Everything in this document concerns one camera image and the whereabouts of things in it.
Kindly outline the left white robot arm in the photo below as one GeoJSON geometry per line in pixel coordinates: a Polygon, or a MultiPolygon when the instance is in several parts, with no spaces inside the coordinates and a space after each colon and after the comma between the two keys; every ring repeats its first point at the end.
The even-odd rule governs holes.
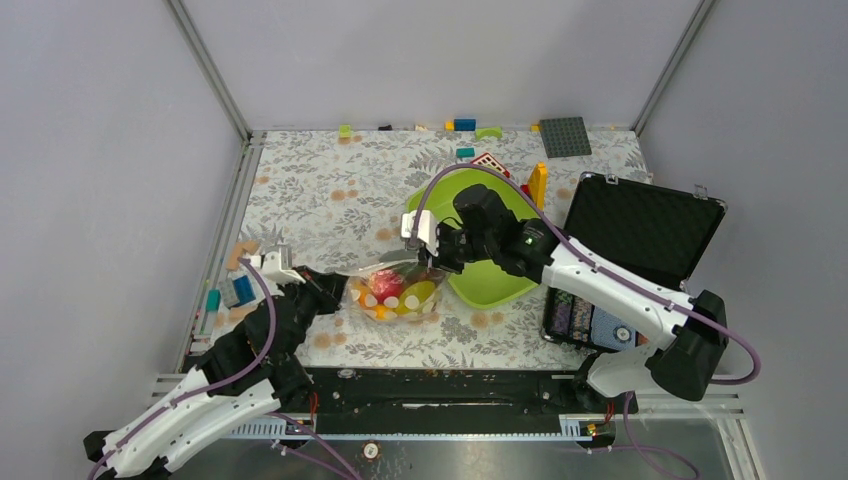
{"type": "Polygon", "coordinates": [[[138,418],[84,439],[91,479],[167,479],[234,429],[272,413],[312,407],[318,396],[296,356],[316,317],[337,312],[347,277],[306,266],[241,264],[263,299],[138,418]]]}

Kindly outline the yellow orange mango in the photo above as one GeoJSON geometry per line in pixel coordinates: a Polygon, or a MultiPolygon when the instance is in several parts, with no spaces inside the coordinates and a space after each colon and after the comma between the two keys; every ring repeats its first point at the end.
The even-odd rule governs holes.
{"type": "Polygon", "coordinates": [[[376,297],[364,284],[356,284],[351,289],[351,298],[366,316],[375,321],[387,322],[398,317],[397,296],[376,297]]]}

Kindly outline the blue building brick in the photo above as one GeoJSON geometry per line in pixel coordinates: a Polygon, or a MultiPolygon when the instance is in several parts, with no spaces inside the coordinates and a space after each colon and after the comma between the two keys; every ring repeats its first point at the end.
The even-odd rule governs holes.
{"type": "Polygon", "coordinates": [[[232,286],[236,295],[236,307],[246,305],[256,299],[251,280],[247,275],[234,279],[232,286]]]}

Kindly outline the long wooden block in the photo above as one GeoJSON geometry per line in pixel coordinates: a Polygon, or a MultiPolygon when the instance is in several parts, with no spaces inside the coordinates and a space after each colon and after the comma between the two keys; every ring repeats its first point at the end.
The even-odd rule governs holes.
{"type": "Polygon", "coordinates": [[[244,318],[251,312],[256,310],[255,305],[246,305],[240,307],[233,307],[226,310],[221,310],[217,313],[216,321],[214,326],[216,328],[223,328],[225,326],[234,326],[239,322],[243,321],[244,318]]]}

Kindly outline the yellow green starfruit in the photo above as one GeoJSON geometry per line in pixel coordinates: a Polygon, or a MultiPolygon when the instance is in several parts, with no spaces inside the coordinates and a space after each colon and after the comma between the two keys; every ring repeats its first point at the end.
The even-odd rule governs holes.
{"type": "Polygon", "coordinates": [[[395,313],[409,316],[430,313],[439,299],[435,282],[424,280],[410,285],[399,297],[395,313]]]}

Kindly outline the teal block at rail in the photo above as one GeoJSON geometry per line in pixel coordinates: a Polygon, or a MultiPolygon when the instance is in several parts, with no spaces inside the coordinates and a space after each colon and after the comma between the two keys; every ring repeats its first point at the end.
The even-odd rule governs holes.
{"type": "Polygon", "coordinates": [[[218,289],[209,289],[204,303],[205,312],[217,312],[220,308],[221,293],[218,289]]]}

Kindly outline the red pomegranate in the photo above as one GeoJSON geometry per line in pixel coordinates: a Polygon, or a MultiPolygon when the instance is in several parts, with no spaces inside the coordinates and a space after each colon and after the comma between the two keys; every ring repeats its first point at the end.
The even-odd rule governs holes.
{"type": "Polygon", "coordinates": [[[372,273],[367,286],[379,303],[390,297],[398,298],[405,290],[405,277],[392,269],[383,269],[372,273]]]}

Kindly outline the L-shaped wooden block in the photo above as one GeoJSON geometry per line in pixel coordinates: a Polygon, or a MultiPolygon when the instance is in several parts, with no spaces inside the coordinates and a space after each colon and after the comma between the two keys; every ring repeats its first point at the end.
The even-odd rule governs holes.
{"type": "Polygon", "coordinates": [[[236,242],[231,249],[224,267],[228,272],[237,271],[242,265],[242,260],[255,255],[260,248],[260,244],[255,240],[236,242]]]}

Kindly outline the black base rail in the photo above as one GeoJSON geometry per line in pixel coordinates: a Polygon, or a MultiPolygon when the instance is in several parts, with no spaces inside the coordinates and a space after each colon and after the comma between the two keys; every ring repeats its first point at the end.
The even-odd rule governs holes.
{"type": "Polygon", "coordinates": [[[274,410],[323,438],[576,437],[638,410],[590,392],[575,371],[309,367],[304,393],[274,410]]]}

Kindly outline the yellow blue brick tower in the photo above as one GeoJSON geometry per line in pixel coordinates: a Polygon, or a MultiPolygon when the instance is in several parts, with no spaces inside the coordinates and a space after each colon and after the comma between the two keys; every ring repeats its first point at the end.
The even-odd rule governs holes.
{"type": "Polygon", "coordinates": [[[543,162],[535,165],[528,180],[520,186],[521,191],[533,201],[537,209],[542,211],[545,205],[548,170],[543,162]]]}

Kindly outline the green plastic tray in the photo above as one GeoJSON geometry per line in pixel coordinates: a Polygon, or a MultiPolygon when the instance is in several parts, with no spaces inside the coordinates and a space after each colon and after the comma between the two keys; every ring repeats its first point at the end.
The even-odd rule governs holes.
{"type": "MultiPolygon", "coordinates": [[[[464,221],[453,200],[467,187],[481,184],[496,192],[504,205],[519,220],[535,218],[537,213],[513,189],[513,183],[477,169],[459,169],[440,179],[429,195],[425,208],[439,221],[457,228],[464,221]]],[[[448,278],[449,285],[468,306],[486,310],[498,307],[533,290],[536,284],[526,278],[505,273],[492,261],[467,263],[460,274],[448,278]]]]}

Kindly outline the grey building brick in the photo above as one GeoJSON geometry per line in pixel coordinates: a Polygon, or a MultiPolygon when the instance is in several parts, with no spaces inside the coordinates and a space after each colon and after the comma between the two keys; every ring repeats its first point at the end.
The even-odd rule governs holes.
{"type": "Polygon", "coordinates": [[[222,279],[217,284],[220,293],[220,302],[226,308],[233,308],[240,304],[240,300],[234,285],[230,278],[222,279]]]}

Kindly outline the blue yellow brick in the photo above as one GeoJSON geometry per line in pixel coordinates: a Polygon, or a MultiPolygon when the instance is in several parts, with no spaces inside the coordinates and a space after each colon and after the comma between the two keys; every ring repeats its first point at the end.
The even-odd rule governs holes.
{"type": "Polygon", "coordinates": [[[444,124],[447,131],[473,132],[477,128],[477,122],[473,118],[455,118],[444,124]]]}

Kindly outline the grey building baseplate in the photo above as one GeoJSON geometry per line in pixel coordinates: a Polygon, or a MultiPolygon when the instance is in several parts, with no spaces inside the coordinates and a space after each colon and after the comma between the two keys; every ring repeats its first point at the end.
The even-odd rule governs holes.
{"type": "Polygon", "coordinates": [[[582,117],[540,120],[539,133],[548,158],[592,154],[588,131],[582,117]]]}

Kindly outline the clear zip top bag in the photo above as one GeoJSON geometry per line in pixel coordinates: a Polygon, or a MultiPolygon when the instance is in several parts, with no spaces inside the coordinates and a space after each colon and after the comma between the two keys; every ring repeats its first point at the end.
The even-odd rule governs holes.
{"type": "Polygon", "coordinates": [[[407,251],[389,252],[341,275],[347,278],[345,307],[381,324],[436,320],[443,284],[450,277],[443,270],[421,265],[407,251]]]}

